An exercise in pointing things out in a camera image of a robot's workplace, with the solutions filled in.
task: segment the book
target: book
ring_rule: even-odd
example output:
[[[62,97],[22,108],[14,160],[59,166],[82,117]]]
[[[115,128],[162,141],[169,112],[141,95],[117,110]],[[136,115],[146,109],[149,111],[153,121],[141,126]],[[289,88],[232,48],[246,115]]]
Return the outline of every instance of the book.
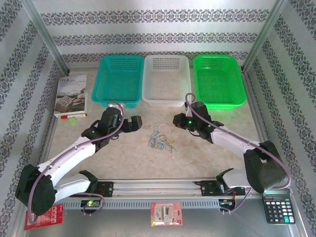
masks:
[[[58,118],[87,114],[87,75],[62,77],[58,82],[54,115]]]

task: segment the green basket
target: green basket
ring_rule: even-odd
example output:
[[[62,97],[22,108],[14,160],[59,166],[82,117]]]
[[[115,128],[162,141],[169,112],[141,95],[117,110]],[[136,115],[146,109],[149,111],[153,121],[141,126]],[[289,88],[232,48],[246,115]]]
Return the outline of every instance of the green basket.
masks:
[[[208,109],[232,109],[246,101],[238,63],[229,55],[205,54],[193,60],[197,99]]]

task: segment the tangled rubber bands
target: tangled rubber bands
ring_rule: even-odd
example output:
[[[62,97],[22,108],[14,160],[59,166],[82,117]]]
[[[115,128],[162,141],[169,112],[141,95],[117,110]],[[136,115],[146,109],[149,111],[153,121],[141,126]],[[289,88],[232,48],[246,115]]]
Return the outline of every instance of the tangled rubber bands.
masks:
[[[168,127],[169,128],[169,134],[165,135],[165,133],[161,130],[162,127]],[[148,141],[148,145],[151,148],[157,148],[159,150],[166,149],[167,151],[170,151],[172,153],[173,150],[177,151],[173,147],[173,142],[170,141],[171,139],[171,134],[174,131],[174,125],[172,124],[171,126],[167,124],[162,124],[159,127],[155,126],[154,127],[154,132],[150,136],[150,140]]]

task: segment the white basket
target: white basket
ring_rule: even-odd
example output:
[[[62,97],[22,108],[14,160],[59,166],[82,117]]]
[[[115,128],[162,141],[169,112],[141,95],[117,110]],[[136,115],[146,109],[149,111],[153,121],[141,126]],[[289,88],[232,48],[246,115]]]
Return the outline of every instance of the white basket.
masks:
[[[179,55],[145,58],[142,98],[150,106],[180,107],[191,92],[189,60]]]

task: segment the beige surface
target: beige surface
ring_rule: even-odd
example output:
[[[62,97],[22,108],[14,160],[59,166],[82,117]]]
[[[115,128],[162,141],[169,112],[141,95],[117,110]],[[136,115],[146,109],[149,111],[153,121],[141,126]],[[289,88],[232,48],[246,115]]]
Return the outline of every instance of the beige surface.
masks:
[[[88,117],[77,118],[75,126],[69,125],[67,119],[58,120],[49,158],[69,147],[86,128],[101,118],[105,107],[91,100],[96,73],[71,73],[88,74]],[[148,140],[154,126],[171,123],[174,115],[179,113],[185,113],[184,107],[150,107],[141,100],[135,108],[127,108],[125,114],[126,118],[140,115],[143,120],[142,128],[129,134],[121,133],[118,140],[110,141],[109,145],[81,162],[67,176],[86,169],[99,179],[214,177],[225,169],[244,166],[243,159],[230,151],[179,128],[172,134],[177,152],[171,154],[167,150],[149,148]],[[258,140],[247,103],[232,110],[210,110],[209,113],[213,120],[222,122],[230,130]]]

